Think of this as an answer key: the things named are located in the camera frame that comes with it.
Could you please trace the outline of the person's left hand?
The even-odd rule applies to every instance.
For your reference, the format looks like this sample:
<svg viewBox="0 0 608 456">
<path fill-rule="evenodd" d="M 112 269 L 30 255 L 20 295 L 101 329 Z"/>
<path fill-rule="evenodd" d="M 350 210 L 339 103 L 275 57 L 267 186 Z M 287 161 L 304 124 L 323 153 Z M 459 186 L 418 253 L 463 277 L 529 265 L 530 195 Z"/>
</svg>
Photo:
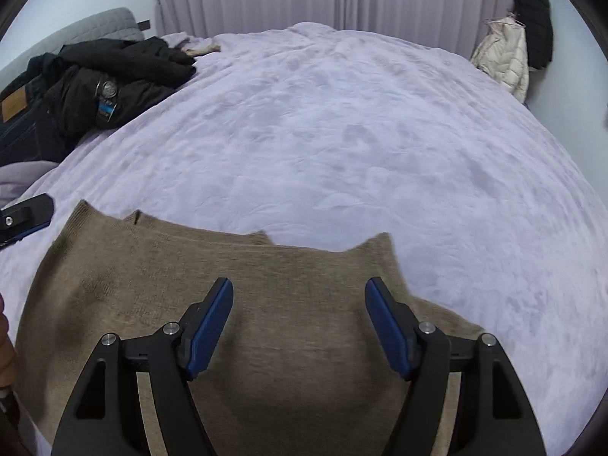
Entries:
<svg viewBox="0 0 608 456">
<path fill-rule="evenodd" d="M 5 389 L 16 382 L 16 350 L 9 339 L 9 322 L 4 314 L 4 299 L 0 296 L 0 388 Z"/>
</svg>

